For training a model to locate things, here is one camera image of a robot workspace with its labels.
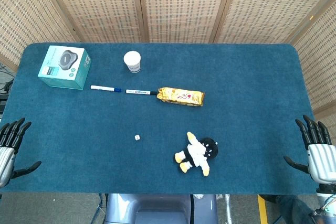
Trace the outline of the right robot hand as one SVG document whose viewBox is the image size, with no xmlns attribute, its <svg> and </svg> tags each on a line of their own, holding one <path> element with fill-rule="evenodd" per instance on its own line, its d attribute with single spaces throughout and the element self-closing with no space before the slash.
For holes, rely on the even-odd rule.
<svg viewBox="0 0 336 224">
<path fill-rule="evenodd" d="M 307 153 L 308 164 L 294 162 L 284 156 L 286 163 L 296 170 L 309 174 L 318 184 L 335 184 L 335 146 L 327 127 L 320 121 L 315 122 L 307 115 L 304 121 L 295 120 L 298 125 Z"/>
</svg>

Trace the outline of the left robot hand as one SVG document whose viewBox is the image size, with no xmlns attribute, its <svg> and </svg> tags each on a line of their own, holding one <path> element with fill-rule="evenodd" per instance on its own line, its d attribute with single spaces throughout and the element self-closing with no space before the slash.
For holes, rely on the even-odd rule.
<svg viewBox="0 0 336 224">
<path fill-rule="evenodd" d="M 25 118 L 21 118 L 1 127 L 1 188 L 5 187 L 11 179 L 30 174 L 41 165 L 41 161 L 37 161 L 30 167 L 14 170 L 15 159 L 23 137 L 32 124 L 31 122 L 24 124 L 24 122 Z"/>
</svg>

